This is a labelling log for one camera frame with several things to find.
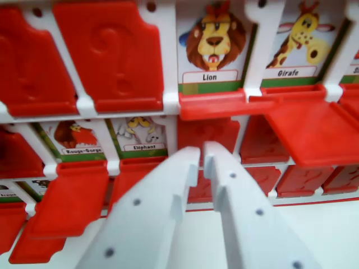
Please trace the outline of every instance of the question mark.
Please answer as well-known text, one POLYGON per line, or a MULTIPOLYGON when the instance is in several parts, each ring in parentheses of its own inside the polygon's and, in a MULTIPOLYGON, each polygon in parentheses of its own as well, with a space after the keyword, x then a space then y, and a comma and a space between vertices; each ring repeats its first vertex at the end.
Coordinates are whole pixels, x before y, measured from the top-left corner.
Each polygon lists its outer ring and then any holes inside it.
POLYGON ((134 41, 130 29, 106 24, 94 27, 91 33, 91 46, 95 53, 103 61, 110 62, 111 74, 114 79, 111 92, 122 98, 129 97, 133 92, 132 85, 126 80, 126 71, 128 71, 134 55, 134 41))

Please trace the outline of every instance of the name label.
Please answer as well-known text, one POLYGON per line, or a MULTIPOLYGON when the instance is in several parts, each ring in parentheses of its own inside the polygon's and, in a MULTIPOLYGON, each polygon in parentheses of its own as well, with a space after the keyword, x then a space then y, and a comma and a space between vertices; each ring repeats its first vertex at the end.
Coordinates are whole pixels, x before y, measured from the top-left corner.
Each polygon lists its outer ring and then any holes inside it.
POLYGON ((140 150, 160 150, 165 149, 164 143, 154 143, 154 144, 138 144, 138 145, 124 145, 123 149, 125 151, 140 151, 140 150))
POLYGON ((235 80, 238 80, 237 70, 183 73, 183 83, 206 83, 235 80))
POLYGON ((264 78, 312 77, 316 66, 267 68, 264 78))
POLYGON ((349 66, 346 75, 359 76, 359 64, 352 64, 349 66))
POLYGON ((102 153, 101 147, 81 147, 78 149, 62 149, 63 155, 102 153))

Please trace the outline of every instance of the character card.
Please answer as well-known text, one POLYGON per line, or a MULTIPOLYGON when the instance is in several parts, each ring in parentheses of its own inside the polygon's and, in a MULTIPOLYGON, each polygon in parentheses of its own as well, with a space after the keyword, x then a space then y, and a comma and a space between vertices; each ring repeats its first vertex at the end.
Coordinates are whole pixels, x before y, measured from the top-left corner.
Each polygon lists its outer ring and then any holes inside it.
POLYGON ((264 73, 263 87, 312 85, 343 25, 345 1, 291 0, 283 16, 264 73))
POLYGON ((16 203, 22 200, 5 185, 0 185, 0 203, 16 203))
POLYGON ((359 50, 349 66, 341 83, 359 83, 359 50))
POLYGON ((49 187, 50 180, 25 180, 17 184, 32 196, 37 202, 40 202, 49 187))
POLYGON ((167 155, 165 126, 151 117, 109 119, 107 125, 121 159, 167 155))
POLYGON ((235 91, 243 84, 252 23, 244 0, 176 3, 178 91, 235 91))
POLYGON ((34 124, 41 138, 62 161, 105 160, 101 145, 93 130, 74 120, 34 124))

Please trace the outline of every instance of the cartoon giraffe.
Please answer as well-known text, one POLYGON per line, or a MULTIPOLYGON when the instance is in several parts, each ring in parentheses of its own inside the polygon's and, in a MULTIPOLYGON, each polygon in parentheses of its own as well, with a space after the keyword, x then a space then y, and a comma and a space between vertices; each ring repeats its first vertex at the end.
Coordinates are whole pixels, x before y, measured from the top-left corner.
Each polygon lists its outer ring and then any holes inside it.
POLYGON ((299 4, 301 14, 296 22, 279 25, 277 33, 291 32, 267 68, 282 66, 292 50, 301 49, 303 45, 307 48, 307 61, 310 64, 318 64, 325 59, 330 51, 330 46, 326 41, 313 37, 312 32, 314 30, 330 32, 335 27, 331 24, 319 24, 319 14, 314 13, 318 5, 319 2, 315 2, 312 6, 307 7, 305 1, 301 2, 299 4))

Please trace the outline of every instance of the green stripe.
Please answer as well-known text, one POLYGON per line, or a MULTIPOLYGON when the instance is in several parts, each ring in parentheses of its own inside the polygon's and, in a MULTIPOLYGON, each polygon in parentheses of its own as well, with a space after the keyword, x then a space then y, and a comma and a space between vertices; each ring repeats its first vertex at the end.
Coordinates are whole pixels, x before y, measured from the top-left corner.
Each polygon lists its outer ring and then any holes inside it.
POLYGON ((263 80, 261 87, 303 86, 313 85, 317 82, 317 77, 275 78, 272 80, 263 80))
POLYGON ((183 86, 195 85, 198 87, 198 94, 213 94, 215 92, 237 91, 243 86, 241 80, 224 81, 224 82, 210 82, 210 83, 191 83, 178 84, 178 91, 183 93, 183 86))
POLYGON ((18 203, 22 202, 22 200, 18 197, 1 197, 0 203, 18 203))

